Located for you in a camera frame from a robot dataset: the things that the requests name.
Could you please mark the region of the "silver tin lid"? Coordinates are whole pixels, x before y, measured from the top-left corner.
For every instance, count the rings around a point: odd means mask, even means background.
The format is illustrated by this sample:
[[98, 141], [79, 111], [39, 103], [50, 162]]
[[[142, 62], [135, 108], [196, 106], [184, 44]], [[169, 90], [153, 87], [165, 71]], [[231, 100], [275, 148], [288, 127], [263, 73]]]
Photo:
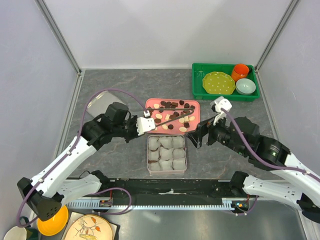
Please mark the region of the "silver tin lid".
[[116, 95], [109, 91], [104, 91], [96, 96], [87, 106], [86, 112], [90, 114], [93, 118], [97, 117], [99, 114], [104, 114], [110, 104], [113, 102], [118, 102], [124, 104], [124, 102], [118, 98]]

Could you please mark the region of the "metal tongs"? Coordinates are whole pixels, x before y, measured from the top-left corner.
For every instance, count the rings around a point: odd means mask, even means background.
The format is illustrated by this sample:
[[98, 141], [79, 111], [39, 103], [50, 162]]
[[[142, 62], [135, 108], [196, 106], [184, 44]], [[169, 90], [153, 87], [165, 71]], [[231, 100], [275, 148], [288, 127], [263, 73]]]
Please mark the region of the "metal tongs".
[[[185, 127], [185, 123], [190, 122], [190, 117], [195, 117], [196, 109], [194, 107], [188, 108], [165, 108], [165, 107], [147, 107], [150, 111], [151, 117], [154, 119], [157, 131], [173, 131], [180, 127]], [[168, 125], [173, 125], [173, 129], [168, 129]]]

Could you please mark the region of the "pink chocolate tray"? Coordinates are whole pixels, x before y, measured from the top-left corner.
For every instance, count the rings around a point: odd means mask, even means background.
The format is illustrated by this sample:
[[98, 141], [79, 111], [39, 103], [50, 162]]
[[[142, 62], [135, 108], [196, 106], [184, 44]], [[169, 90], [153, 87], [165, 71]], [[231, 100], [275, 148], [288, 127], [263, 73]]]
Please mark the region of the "pink chocolate tray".
[[145, 107], [150, 110], [156, 128], [153, 134], [184, 134], [196, 129], [200, 122], [200, 104], [196, 100], [150, 98]]

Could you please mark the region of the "pink square chocolate tin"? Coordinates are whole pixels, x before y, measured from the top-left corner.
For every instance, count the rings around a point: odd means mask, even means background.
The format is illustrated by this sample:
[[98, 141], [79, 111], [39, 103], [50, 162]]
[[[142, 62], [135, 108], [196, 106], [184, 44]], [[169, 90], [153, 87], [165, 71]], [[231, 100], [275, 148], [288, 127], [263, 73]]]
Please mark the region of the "pink square chocolate tin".
[[146, 153], [150, 175], [183, 174], [187, 170], [186, 141], [181, 134], [150, 135]]

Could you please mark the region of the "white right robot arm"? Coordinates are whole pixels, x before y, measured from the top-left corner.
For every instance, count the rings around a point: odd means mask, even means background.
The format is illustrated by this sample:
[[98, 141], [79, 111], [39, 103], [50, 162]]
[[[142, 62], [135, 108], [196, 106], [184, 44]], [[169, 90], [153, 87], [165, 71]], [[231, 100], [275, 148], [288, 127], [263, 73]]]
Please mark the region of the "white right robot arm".
[[268, 183], [242, 171], [236, 171], [229, 191], [235, 197], [259, 196], [289, 205], [307, 219], [320, 221], [320, 177], [307, 168], [296, 156], [276, 139], [260, 134], [259, 126], [246, 117], [237, 117], [226, 126], [220, 119], [200, 122], [196, 130], [186, 136], [196, 148], [208, 136], [207, 146], [218, 142], [246, 158], [254, 167], [277, 175], [288, 185]]

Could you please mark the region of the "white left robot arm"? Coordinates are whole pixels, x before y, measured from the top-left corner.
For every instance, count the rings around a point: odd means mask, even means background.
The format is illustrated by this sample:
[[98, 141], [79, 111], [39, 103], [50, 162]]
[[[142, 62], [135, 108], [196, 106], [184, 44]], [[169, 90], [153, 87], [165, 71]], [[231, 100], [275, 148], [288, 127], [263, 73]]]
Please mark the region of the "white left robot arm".
[[83, 196], [97, 194], [106, 196], [110, 191], [110, 180], [100, 170], [68, 185], [64, 181], [87, 158], [96, 153], [113, 138], [129, 142], [143, 135], [145, 118], [131, 115], [127, 105], [120, 102], [110, 104], [105, 113], [83, 124], [78, 135], [50, 165], [31, 179], [23, 177], [17, 187], [36, 216], [47, 221], [65, 204]]

